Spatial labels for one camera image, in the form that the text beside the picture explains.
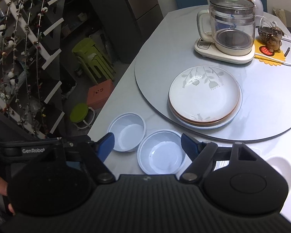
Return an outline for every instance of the yellow coaster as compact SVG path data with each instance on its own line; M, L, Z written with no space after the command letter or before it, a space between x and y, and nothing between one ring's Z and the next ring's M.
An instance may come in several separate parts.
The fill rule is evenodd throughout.
M260 47L261 46L265 46L265 43L263 43L260 39L255 39L255 52L256 53L261 53L263 54L261 51L260 51ZM285 57L285 54L283 53L283 51L281 50L281 52L277 52L275 51L275 54L274 56L271 56L272 58L274 59L277 59L277 60L282 60L282 61L286 61L286 57ZM264 62L265 64L269 64L269 65L274 65L274 66L278 66L278 65L281 65L282 63L279 63L279 62L276 62L276 61L273 61L273 60L270 60L266 57L261 57L259 55L256 55L255 54L255 58L258 59L259 61L261 62Z

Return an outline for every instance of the stack of plates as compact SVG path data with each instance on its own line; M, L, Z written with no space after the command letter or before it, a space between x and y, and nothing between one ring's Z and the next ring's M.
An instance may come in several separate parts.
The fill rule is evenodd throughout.
M242 92L226 70L210 65L189 68L172 82L169 107L183 124L197 129L221 127L237 115Z

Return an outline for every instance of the black ribbed surface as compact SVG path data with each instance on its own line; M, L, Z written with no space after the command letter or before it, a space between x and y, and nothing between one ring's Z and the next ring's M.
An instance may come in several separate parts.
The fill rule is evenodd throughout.
M181 184L173 175L148 178L122 175L114 184L99 186L74 211L49 218L18 214L1 229L6 233L291 231L280 214L259 218L225 214L209 204L198 187Z

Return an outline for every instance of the kettle handle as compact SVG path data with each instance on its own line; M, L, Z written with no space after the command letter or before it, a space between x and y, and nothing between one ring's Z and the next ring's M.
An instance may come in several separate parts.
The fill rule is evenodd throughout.
M196 22L198 33L205 42L214 42L213 37L211 35L206 35L203 29L203 16L206 14L209 14L209 10L201 10L197 13Z

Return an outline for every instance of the figurine basket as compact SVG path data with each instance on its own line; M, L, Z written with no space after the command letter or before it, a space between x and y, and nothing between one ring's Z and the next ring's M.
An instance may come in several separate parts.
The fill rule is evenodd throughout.
M267 43L272 36L272 29L270 27L266 27L266 26L259 27L258 33L259 33L261 40L264 43Z

